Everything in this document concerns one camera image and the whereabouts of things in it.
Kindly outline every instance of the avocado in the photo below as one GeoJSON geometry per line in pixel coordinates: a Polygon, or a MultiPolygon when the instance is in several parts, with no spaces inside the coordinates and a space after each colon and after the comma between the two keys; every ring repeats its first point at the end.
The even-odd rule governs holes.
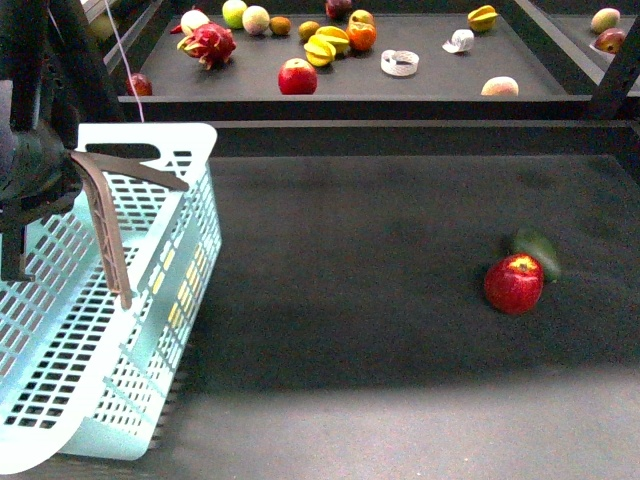
{"type": "Polygon", "coordinates": [[[531,227],[519,228],[511,240],[512,253],[527,253],[540,262],[545,282],[556,282],[562,276],[562,268],[551,241],[531,227]]]}

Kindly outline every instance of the cable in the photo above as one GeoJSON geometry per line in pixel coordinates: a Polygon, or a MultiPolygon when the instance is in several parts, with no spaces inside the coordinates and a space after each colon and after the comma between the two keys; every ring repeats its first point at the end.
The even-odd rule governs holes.
{"type": "Polygon", "coordinates": [[[135,97],[136,103],[138,104],[138,112],[140,112],[140,122],[144,123],[144,113],[142,112],[142,102],[140,101],[140,97],[138,97],[138,92],[136,92],[136,89],[133,86],[133,77],[131,75],[131,68],[129,68],[129,62],[127,61],[127,56],[124,54],[124,47],[122,46],[122,41],[120,40],[120,35],[118,34],[118,28],[116,27],[116,23],[113,21],[113,16],[111,15],[111,9],[109,8],[109,0],[104,0],[104,5],[106,7],[107,15],[109,16],[109,21],[111,22],[111,28],[113,28],[113,33],[116,36],[116,42],[118,43],[118,48],[120,49],[120,54],[122,55],[124,68],[127,70],[127,78],[129,79],[129,84],[131,85],[133,96],[135,97]]]}

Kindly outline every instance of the shelf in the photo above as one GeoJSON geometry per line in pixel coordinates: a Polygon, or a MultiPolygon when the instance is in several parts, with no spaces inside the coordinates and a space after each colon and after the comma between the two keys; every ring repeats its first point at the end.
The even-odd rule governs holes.
{"type": "MultiPolygon", "coordinates": [[[[441,47],[456,29],[468,28],[464,8],[438,14],[378,14],[373,50],[318,69],[319,87],[312,96],[281,95],[277,73],[287,59],[304,58],[299,24],[309,19],[330,24],[322,15],[288,15],[293,27],[285,38],[270,33],[250,37],[242,29],[234,30],[237,48],[230,64],[212,71],[176,50],[181,37],[169,31],[180,16],[158,19],[153,29],[157,38],[148,41],[144,33],[134,32],[128,41],[148,47],[137,48],[131,61],[153,82],[154,96],[143,98],[150,120],[580,118],[601,70],[575,46],[556,43],[554,33],[531,18],[536,10],[526,0],[499,2],[496,7],[501,14],[497,27],[478,35],[475,48],[466,55],[451,55],[441,47]],[[403,79],[385,74],[380,55],[387,49],[417,53],[417,74],[403,79]],[[500,75],[516,78],[518,98],[480,95],[484,83],[500,75]]],[[[221,17],[210,18],[224,25],[221,17]]],[[[133,97],[124,95],[117,57],[110,57],[112,78],[123,95],[120,102],[127,117],[135,121],[137,106],[133,97]]]]}
{"type": "MultiPolygon", "coordinates": [[[[592,16],[593,15],[551,15],[550,18],[585,55],[605,72],[607,68],[609,68],[609,65],[611,65],[614,55],[596,52],[589,46],[597,37],[589,28],[592,16]]],[[[635,19],[635,15],[623,15],[620,18],[620,23],[617,28],[628,32],[635,19]]],[[[634,97],[640,96],[640,80],[634,83],[629,95],[634,97]]]]}

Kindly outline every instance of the plastic basket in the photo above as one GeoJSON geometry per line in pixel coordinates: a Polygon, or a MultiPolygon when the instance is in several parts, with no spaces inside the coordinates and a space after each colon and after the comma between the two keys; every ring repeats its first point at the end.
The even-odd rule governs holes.
{"type": "Polygon", "coordinates": [[[57,452],[136,459],[149,447],[220,249],[206,124],[84,124],[90,144],[149,144],[186,192],[106,174],[133,290],[106,286],[87,199],[28,227],[31,283],[0,283],[0,474],[57,452]]]}

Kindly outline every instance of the green apple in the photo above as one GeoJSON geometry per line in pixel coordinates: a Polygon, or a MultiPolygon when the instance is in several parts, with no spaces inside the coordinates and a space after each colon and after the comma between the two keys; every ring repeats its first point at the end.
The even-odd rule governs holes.
{"type": "Polygon", "coordinates": [[[222,4],[222,16],[229,28],[242,28],[242,14],[247,4],[242,0],[227,0],[222,4]]]}
{"type": "Polygon", "coordinates": [[[598,35],[618,25],[620,12],[615,8],[603,8],[591,19],[591,31],[598,35]]]}

